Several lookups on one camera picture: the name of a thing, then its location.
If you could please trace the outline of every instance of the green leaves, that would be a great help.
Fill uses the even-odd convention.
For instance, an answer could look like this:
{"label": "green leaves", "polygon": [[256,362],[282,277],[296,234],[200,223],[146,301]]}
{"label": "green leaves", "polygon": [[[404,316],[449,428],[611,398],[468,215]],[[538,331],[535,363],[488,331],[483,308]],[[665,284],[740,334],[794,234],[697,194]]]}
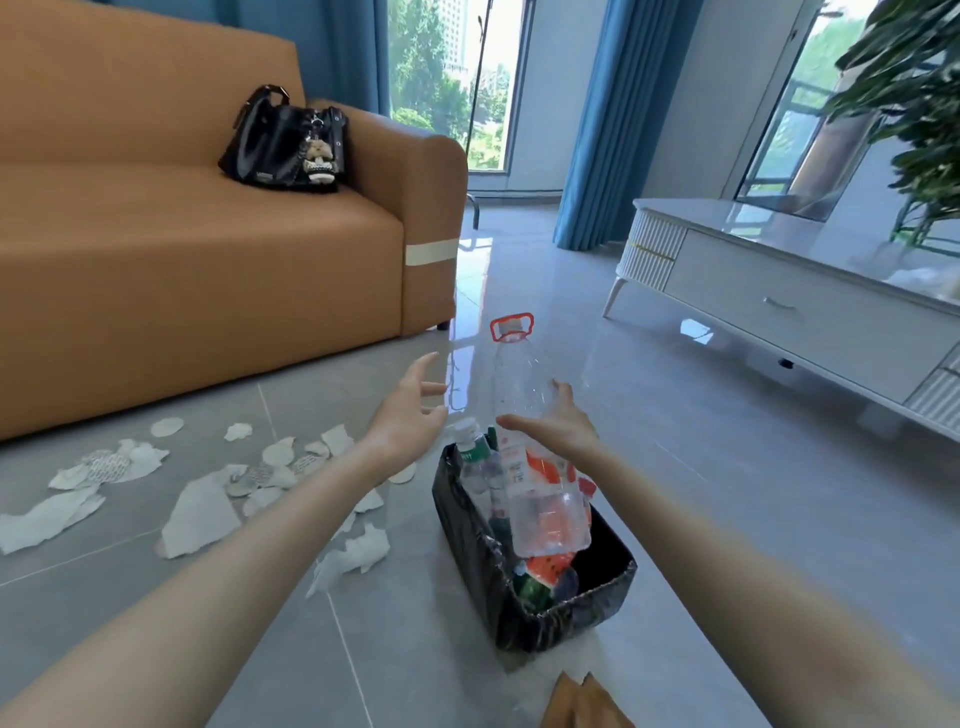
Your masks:
{"label": "green leaves", "polygon": [[882,0],[837,68],[855,80],[828,119],[877,114],[871,143],[911,146],[891,186],[925,204],[927,221],[960,216],[960,0]]}

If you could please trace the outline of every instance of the sofa armrest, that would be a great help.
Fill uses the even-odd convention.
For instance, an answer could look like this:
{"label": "sofa armrest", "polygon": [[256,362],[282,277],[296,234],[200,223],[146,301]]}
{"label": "sofa armrest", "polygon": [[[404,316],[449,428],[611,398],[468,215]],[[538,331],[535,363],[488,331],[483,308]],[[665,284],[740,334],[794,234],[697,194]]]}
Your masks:
{"label": "sofa armrest", "polygon": [[403,223],[402,333],[453,318],[457,244],[467,200],[467,156],[453,139],[353,107],[348,117],[348,184]]}

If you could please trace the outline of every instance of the blue curtain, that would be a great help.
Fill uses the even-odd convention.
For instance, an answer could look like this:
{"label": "blue curtain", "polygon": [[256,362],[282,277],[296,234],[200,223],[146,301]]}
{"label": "blue curtain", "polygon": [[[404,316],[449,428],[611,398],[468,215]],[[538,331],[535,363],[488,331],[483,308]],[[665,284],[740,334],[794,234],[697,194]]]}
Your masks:
{"label": "blue curtain", "polygon": [[554,230],[560,248],[626,240],[702,5],[609,0]]}
{"label": "blue curtain", "polygon": [[390,111],[387,0],[95,1],[293,40],[307,98]]}

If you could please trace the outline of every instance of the bottle handle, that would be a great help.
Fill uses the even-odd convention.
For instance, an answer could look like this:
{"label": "bottle handle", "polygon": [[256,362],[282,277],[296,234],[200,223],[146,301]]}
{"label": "bottle handle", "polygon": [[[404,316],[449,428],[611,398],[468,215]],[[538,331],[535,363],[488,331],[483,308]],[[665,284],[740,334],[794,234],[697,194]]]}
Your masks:
{"label": "bottle handle", "polygon": [[533,330],[534,315],[532,313],[512,313],[490,322],[490,336],[498,344],[503,341],[520,341],[533,333]]}

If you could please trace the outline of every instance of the white tv cabinet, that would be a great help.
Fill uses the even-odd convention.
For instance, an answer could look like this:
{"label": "white tv cabinet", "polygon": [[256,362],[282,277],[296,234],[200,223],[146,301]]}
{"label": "white tv cabinet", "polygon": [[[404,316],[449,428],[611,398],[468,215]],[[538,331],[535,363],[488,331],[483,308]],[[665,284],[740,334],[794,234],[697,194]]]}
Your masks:
{"label": "white tv cabinet", "polygon": [[636,200],[627,281],[960,442],[960,303],[884,282],[960,261],[721,200]]}

